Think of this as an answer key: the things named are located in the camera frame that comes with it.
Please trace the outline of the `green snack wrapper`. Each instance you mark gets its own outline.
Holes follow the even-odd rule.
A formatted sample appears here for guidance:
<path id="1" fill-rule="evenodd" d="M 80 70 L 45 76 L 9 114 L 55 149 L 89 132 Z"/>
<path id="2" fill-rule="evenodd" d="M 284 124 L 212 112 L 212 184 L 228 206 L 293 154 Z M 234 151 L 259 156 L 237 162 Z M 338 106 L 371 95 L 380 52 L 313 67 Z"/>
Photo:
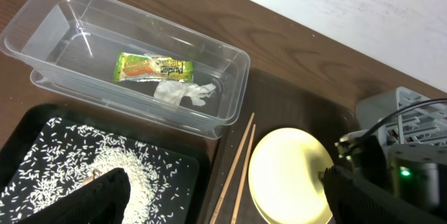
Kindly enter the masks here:
<path id="1" fill-rule="evenodd" d="M 115 65 L 115 82 L 193 82 L 193 63 L 158 54 L 121 52 Z"/>

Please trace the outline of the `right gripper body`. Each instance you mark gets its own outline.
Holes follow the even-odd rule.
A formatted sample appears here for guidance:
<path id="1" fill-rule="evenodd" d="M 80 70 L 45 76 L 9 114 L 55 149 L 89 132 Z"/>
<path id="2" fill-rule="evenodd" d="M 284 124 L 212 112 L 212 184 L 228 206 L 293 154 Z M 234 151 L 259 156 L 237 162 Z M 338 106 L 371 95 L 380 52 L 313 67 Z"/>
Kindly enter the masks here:
<path id="1" fill-rule="evenodd" d="M 385 154 L 375 135 L 365 137 L 363 145 L 354 149 L 348 156 L 341 156 L 346 160 L 352 171 L 359 174 L 374 185 L 390 188 L 390 179 Z"/>

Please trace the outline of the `wooden chopstick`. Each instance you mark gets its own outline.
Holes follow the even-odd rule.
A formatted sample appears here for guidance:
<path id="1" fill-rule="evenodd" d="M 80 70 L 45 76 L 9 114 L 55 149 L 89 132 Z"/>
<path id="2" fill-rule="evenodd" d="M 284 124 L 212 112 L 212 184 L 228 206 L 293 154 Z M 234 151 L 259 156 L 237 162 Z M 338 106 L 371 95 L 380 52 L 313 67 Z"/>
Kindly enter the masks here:
<path id="1" fill-rule="evenodd" d="M 219 198 L 218 198 L 217 203 L 215 205 L 215 208 L 214 208 L 214 210 L 212 212 L 212 216 L 211 216 L 211 219 L 209 221 L 209 224 L 215 224 L 216 223 L 217 217 L 218 217 L 220 209 L 221 209 L 221 205 L 222 205 L 222 203 L 224 201 L 224 198 L 226 196 L 226 192 L 228 190 L 228 187 L 229 187 L 231 179 L 233 177 L 235 168 L 237 166 L 237 162 L 239 161 L 240 154 L 242 153 L 242 149 L 243 149 L 244 144 L 245 144 L 245 142 L 247 140 L 247 136 L 248 136 L 249 130 L 251 128 L 252 121 L 254 119 L 254 115 L 255 115 L 255 113 L 252 112 L 251 116 L 249 118 L 249 121 L 247 123 L 247 126 L 246 126 L 246 128 L 244 130 L 243 136 L 242 136 L 242 138 L 240 140 L 240 143 L 239 143 L 239 146 L 238 146 L 237 151 L 235 153 L 235 156 L 233 158 L 233 162 L 231 163 L 230 170 L 229 170 L 229 172 L 228 172 L 228 174 L 226 176 L 226 180 L 225 180 L 225 182 L 223 184 L 223 188 L 221 189 L 221 192 L 219 194 Z"/>
<path id="2" fill-rule="evenodd" d="M 255 131 L 256 131 L 256 125 L 254 124 L 252 129 L 251 129 L 251 135 L 250 135 L 249 143 L 248 143 L 248 146 L 247 146 L 247 152 L 246 152 L 245 158 L 244 158 L 244 165 L 243 165 L 243 168 L 242 168 L 240 183 L 239 183 L 238 190 L 237 190 L 237 197 L 235 199 L 235 204 L 234 204 L 234 207 L 233 207 L 233 214 L 232 214 L 232 218 L 231 218 L 230 224 L 236 224 L 237 223 L 237 215 L 238 215 L 238 211 L 239 211 L 239 208 L 240 208 L 240 202 L 241 202 L 242 193 L 243 193 L 243 190 L 244 190 L 244 183 L 245 183 L 245 179 L 246 179 L 246 175 L 247 175 L 247 170 L 248 170 L 248 167 L 249 167 L 249 159 L 250 159 L 250 155 L 251 155 L 251 148 L 252 148 L 252 144 L 253 144 L 253 141 L 254 141 Z"/>

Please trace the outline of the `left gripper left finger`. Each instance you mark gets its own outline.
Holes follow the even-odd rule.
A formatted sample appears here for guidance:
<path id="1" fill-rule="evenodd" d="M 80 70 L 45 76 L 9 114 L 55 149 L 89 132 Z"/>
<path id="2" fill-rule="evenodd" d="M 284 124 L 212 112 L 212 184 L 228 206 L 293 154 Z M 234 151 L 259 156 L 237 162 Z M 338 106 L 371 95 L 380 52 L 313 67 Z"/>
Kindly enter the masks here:
<path id="1" fill-rule="evenodd" d="M 129 176 L 115 168 L 17 224 L 121 224 L 130 194 Z"/>

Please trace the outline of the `white napkin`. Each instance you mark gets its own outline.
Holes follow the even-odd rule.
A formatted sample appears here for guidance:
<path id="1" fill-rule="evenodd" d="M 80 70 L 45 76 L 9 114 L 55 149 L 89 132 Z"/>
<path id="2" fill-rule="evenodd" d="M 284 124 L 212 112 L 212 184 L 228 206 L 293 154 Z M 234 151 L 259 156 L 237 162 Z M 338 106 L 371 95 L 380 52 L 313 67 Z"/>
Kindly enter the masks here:
<path id="1" fill-rule="evenodd" d="M 180 105 L 183 97 L 189 97 L 192 105 L 201 107 L 206 104 L 203 98 L 209 98 L 215 89 L 214 84 L 200 86 L 194 83 L 166 80 L 159 82 L 154 97 L 175 105 Z"/>

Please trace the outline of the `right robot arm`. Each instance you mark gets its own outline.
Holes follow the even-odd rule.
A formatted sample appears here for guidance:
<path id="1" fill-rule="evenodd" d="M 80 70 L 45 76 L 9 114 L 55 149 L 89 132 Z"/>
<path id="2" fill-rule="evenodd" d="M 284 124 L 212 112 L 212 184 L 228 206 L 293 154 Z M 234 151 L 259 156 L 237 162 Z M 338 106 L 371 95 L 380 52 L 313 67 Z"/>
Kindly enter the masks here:
<path id="1" fill-rule="evenodd" d="M 413 206 L 446 217 L 446 147 L 392 144 L 354 133 L 335 143 L 354 173 Z"/>

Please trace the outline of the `yellow plate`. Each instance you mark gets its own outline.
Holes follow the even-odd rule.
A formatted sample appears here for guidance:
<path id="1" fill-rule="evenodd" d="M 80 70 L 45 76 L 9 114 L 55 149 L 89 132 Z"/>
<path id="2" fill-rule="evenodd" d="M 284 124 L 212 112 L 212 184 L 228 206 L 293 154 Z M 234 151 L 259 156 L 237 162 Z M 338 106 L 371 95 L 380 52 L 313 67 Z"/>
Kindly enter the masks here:
<path id="1" fill-rule="evenodd" d="M 249 190 L 258 212 L 268 223 L 329 223 L 332 212 L 319 176 L 333 165 L 326 148 L 303 130 L 268 133 L 249 162 Z"/>

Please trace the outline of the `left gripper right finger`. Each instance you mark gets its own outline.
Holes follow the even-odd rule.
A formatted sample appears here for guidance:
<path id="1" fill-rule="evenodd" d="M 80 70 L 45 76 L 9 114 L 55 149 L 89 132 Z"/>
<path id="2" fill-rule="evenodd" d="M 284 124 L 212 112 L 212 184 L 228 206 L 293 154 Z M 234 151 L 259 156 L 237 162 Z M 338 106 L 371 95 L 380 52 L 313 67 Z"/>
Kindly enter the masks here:
<path id="1" fill-rule="evenodd" d="M 444 224 L 344 167 L 326 169 L 322 183 L 336 223 Z"/>

